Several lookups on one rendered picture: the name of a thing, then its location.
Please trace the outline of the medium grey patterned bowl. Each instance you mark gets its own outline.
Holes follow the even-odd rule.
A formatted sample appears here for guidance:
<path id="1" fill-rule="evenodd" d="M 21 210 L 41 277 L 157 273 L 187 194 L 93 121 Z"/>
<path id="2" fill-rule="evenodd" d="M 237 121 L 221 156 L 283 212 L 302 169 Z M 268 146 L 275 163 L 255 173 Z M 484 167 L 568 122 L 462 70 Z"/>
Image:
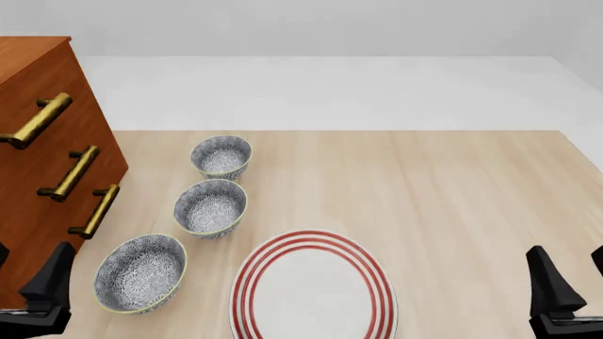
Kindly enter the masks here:
<path id="1" fill-rule="evenodd" d="M 217 239 L 234 231 L 248 207 L 247 193 L 231 180 L 203 180 L 175 201 L 173 217 L 180 228 L 201 239 Z"/>

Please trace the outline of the wooden cabinet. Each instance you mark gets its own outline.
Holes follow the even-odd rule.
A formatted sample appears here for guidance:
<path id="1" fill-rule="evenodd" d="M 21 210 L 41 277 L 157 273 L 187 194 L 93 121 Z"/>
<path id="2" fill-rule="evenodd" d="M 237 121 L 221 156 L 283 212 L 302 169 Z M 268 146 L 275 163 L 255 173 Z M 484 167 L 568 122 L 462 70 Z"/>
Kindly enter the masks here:
<path id="1" fill-rule="evenodd" d="M 0 309 L 24 307 L 19 290 L 60 242 L 80 248 L 68 234 L 86 225 L 99 197 L 128 169 L 84 72 L 66 37 L 0 36 L 0 134 L 13 134 L 37 115 L 39 99 L 65 92 L 73 103 L 24 150 L 0 143 L 0 242 L 10 250 L 0 268 Z M 100 153 L 65 202 L 39 197 L 76 162 L 69 152 L 94 145 Z"/>

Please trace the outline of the small grey patterned bowl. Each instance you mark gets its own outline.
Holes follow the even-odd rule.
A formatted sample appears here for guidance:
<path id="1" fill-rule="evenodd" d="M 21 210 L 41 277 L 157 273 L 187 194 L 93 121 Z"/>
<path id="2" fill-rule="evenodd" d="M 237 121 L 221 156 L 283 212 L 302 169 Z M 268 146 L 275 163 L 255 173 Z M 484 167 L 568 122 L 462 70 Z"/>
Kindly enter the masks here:
<path id="1" fill-rule="evenodd" d="M 190 162 L 206 180 L 236 181 L 248 168 L 252 155 L 252 145 L 243 137 L 217 135 L 195 146 Z"/>

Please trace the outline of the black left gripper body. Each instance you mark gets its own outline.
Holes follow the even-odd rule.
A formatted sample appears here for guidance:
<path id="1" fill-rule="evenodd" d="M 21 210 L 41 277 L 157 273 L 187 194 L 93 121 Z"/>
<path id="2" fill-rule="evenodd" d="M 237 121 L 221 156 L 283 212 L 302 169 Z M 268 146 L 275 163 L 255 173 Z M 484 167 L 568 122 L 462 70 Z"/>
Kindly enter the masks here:
<path id="1" fill-rule="evenodd" d="M 62 334 L 71 318 L 67 307 L 54 307 L 48 313 L 27 310 L 0 311 L 0 339 L 28 339 Z"/>

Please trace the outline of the white plate with red rings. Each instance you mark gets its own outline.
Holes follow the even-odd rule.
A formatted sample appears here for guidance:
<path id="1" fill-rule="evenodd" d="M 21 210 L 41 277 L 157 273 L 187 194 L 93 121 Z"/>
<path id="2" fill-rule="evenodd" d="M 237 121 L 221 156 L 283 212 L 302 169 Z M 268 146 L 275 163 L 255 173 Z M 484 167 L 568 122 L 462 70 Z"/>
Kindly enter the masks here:
<path id="1" fill-rule="evenodd" d="M 234 278 L 233 339 L 395 339 L 395 288 L 360 242 L 325 230 L 277 234 Z"/>

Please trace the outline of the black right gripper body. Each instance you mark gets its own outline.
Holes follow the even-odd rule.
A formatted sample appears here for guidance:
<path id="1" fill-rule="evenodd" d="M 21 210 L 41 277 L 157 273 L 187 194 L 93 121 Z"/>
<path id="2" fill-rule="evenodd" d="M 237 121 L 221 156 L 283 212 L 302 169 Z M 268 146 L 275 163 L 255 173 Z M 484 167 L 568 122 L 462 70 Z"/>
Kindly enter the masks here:
<path id="1" fill-rule="evenodd" d="M 530 326 L 536 339 L 603 339 L 603 315 L 531 311 Z"/>

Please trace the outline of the large grey patterned bowl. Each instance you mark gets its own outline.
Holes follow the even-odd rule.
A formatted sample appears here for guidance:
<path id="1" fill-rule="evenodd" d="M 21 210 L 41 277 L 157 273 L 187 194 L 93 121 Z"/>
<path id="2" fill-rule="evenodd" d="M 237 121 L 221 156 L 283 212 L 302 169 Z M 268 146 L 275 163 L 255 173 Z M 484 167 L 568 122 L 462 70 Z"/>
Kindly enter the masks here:
<path id="1" fill-rule="evenodd" d="M 136 236 L 100 264 L 94 296 L 111 313 L 150 313 L 175 296 L 186 270 L 187 251 L 178 239 L 166 234 Z"/>

